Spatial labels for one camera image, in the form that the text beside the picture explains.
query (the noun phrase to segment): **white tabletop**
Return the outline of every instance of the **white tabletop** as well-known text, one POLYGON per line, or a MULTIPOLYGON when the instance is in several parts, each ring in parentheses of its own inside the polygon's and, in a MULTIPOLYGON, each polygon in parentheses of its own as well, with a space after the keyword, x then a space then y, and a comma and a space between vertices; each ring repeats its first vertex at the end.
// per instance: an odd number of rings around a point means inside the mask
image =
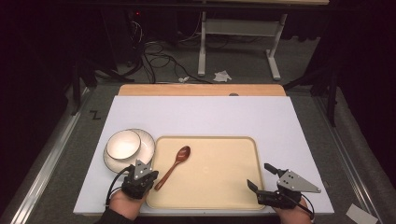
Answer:
MULTIPOLYGON (((116 96, 78 196, 74 213, 101 215, 115 173, 103 159, 109 137, 125 129, 142 129, 154 140, 165 135, 249 136, 256 142, 262 167, 291 169, 322 189, 305 193, 317 214, 333 213, 318 168, 305 141, 303 130, 287 96, 116 96)), ((277 189, 278 176, 262 168, 266 190, 277 189)), ((116 183, 120 186, 122 178, 116 183)), ((266 206, 248 210, 152 209, 144 204, 141 216, 249 216, 273 214, 266 206)))

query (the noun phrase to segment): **table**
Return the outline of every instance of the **table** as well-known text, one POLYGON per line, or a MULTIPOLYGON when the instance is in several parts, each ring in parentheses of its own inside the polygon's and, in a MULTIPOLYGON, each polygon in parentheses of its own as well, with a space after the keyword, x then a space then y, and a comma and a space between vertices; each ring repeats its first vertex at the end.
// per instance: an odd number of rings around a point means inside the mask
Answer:
MULTIPOLYGON (((328 5, 329 0, 212 0, 210 2, 240 2, 240 3, 260 3, 260 4, 286 4, 286 5, 328 5)), ((205 75, 205 40, 206 34, 216 35, 252 35, 271 36, 274 38, 273 45, 267 49, 266 58, 270 65, 274 80, 280 80, 280 74, 275 61, 276 48, 282 35, 288 14, 282 14, 279 21, 242 21, 242 20, 219 20, 207 19, 206 12, 202 13, 201 23, 201 47, 198 61, 198 76, 205 75)))
MULTIPOLYGON (((177 3, 146 3, 146 2, 117 2, 117 1, 73 1, 73 0, 62 0, 59 2, 60 6, 63 7, 130 7, 130 8, 140 8, 140 9, 160 9, 160 10, 185 10, 185 11, 215 11, 215 12, 275 12, 282 13, 283 16, 280 23, 275 26, 276 31, 274 31, 274 24, 270 22, 273 27, 272 32, 267 28, 259 29, 265 33, 270 32, 275 34, 275 42, 271 49, 266 51, 268 63, 270 64, 270 69, 274 76, 274 79, 280 79, 280 75, 277 71, 277 65, 274 58, 276 47, 280 35, 283 30, 282 21, 286 19, 287 13, 290 12, 322 12, 322 13, 332 13, 335 12, 334 8, 327 7, 329 0, 218 0, 218 1, 204 1, 204 0, 191 0, 191 1, 180 1, 177 3)), ((201 40, 201 48, 199 55, 199 69, 198 75, 203 75, 205 73, 205 34, 207 33, 205 24, 203 26, 203 35, 201 40)), ((111 70, 105 69, 106 72, 113 76, 118 77, 118 74, 114 74, 111 70)), ((75 83, 74 89, 78 89, 78 82, 75 83)), ((79 105, 79 96, 74 96, 77 99, 77 105, 79 105)))
MULTIPOLYGON (((281 86, 162 84, 120 88, 78 196, 75 214, 100 215, 105 210, 106 192, 115 173, 103 163, 104 146, 114 132, 127 128, 143 129, 154 139, 172 134, 250 136, 256 141, 261 163, 268 161, 278 168, 290 168, 308 178, 322 189, 320 194, 306 193, 317 214, 333 213, 290 98, 281 86)), ((267 171, 262 174, 267 190, 275 190, 277 176, 267 171)), ((152 209, 146 204, 140 212, 141 216, 265 216, 274 213, 269 206, 259 211, 170 210, 152 209)))

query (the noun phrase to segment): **gray carpet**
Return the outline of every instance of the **gray carpet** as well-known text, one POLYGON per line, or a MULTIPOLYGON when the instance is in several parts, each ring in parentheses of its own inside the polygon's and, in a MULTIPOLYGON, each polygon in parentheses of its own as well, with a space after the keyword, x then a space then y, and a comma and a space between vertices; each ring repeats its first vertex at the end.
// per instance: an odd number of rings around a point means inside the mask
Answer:
MULTIPOLYGON (((263 57, 263 45, 269 44, 267 39, 252 43, 233 43, 225 48, 218 41, 209 42, 213 47, 207 51, 206 81, 214 82, 214 73, 226 70, 233 78, 228 83, 275 83, 271 79, 268 64, 263 57)), ((304 73, 310 56, 317 41, 300 43, 295 39, 282 40, 276 53, 276 61, 282 76, 279 84, 286 84, 304 73)), ((174 56, 191 74, 197 71, 197 46, 180 45, 176 48, 164 46, 166 53, 174 56)), ((178 77, 184 77, 184 71, 179 67, 175 74, 175 67, 168 64, 156 68, 158 82, 177 82, 178 77)), ((142 69, 134 75, 136 82, 148 83, 148 74, 142 69)), ((87 104, 81 108, 81 116, 72 132, 64 153, 60 158, 52 178, 43 195, 39 198, 35 209, 27 223, 93 223, 98 217, 84 217, 73 214, 79 190, 85 174, 91 163, 106 116, 114 95, 117 94, 120 83, 113 80, 99 79, 100 84, 92 90, 87 104)), ((346 216, 347 209, 354 203, 361 206, 356 189, 350 184, 351 179, 339 152, 339 143, 333 138, 336 130, 343 146, 347 149, 359 176, 365 187, 372 195, 375 208, 382 217, 382 223, 395 223, 393 209, 396 205, 394 188, 387 180, 380 165, 373 156, 370 148, 361 135, 359 126, 350 115, 342 93, 337 95, 335 111, 336 129, 329 128, 327 120, 323 118, 321 98, 310 96, 309 87, 296 87, 287 94, 291 97, 297 116, 318 170, 325 182, 335 213, 328 216, 317 216, 317 223, 354 223, 346 216)), ((33 183, 41 165, 50 153, 51 143, 43 148, 31 172, 26 176, 13 202, 1 217, 1 223, 9 223, 19 208, 27 190, 33 183)), ((278 223, 276 217, 139 217, 136 223, 278 223)))

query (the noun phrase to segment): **spoon bowl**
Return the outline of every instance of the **spoon bowl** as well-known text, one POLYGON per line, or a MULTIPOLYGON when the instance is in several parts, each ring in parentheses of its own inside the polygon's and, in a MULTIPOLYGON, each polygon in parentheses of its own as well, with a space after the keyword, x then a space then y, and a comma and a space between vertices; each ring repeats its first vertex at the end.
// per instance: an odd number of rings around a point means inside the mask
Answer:
POLYGON ((185 146, 178 151, 178 153, 176 154, 175 163, 172 165, 172 167, 169 169, 169 171, 166 172, 166 174, 163 176, 163 178, 160 180, 160 182, 158 182, 157 185, 155 185, 155 187, 154 187, 155 190, 160 190, 160 188, 163 187, 163 184, 169 178, 169 175, 172 174, 172 172, 174 171, 176 166, 181 164, 183 161, 186 161, 189 158, 190 153, 191 153, 191 149, 188 146, 185 146))

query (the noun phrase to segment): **beige tray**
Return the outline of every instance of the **beige tray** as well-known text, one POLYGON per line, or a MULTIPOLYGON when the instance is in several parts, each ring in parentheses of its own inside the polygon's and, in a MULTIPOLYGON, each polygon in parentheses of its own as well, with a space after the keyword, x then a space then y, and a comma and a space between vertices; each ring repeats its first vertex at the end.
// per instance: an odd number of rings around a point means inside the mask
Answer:
POLYGON ((164 209, 263 208, 247 184, 249 179, 263 189, 256 144, 249 137, 159 138, 152 168, 160 173, 154 185, 173 165, 177 152, 184 146, 191 148, 190 157, 176 167, 160 190, 150 191, 148 206, 164 209))

